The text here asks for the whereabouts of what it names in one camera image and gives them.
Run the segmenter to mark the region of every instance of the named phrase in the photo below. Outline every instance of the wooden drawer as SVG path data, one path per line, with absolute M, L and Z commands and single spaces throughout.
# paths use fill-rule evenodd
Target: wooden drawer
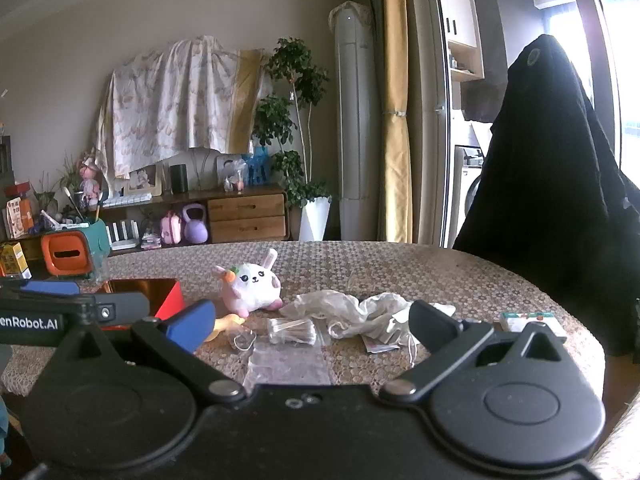
M 225 220 L 211 222 L 211 241 L 244 242 L 247 240 L 283 240 L 287 235 L 284 216 L 267 216 L 264 218 L 246 218 L 242 220 Z
M 284 195 L 235 196 L 209 200 L 209 220 L 238 220 L 284 215 Z

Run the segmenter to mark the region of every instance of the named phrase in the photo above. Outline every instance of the air conditioner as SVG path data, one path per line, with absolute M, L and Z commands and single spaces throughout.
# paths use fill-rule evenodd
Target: air conditioner
M 342 240 L 378 239 L 382 114 L 367 7 L 334 9 L 338 85 L 338 178 Z

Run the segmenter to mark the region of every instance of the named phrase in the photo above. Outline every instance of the floral cloth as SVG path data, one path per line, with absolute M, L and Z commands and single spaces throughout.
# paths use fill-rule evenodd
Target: floral cloth
M 95 129 L 96 164 L 114 178 L 204 147 L 244 153 L 263 79 L 263 50 L 210 36 L 139 54 L 114 70 Z

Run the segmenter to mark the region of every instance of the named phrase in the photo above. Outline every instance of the picture frame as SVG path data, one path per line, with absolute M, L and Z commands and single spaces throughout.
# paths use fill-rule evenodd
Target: picture frame
M 151 193 L 151 196 L 162 195 L 162 164 L 150 164 L 129 173 L 124 185 L 124 196 Z

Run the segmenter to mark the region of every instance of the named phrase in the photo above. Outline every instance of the doll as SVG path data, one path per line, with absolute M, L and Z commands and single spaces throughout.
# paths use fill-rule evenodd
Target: doll
M 282 307 L 280 280 L 271 271 L 277 257 L 276 250 L 269 249 L 261 266 L 215 267 L 214 272 L 222 280 L 222 301 L 229 312 L 246 318 L 259 308 L 277 310 Z
M 94 164 L 94 158 L 88 156 L 80 164 L 80 177 L 82 178 L 82 196 L 91 208 L 98 205 L 98 197 L 100 196 L 100 184 L 95 179 L 99 172 L 99 168 Z

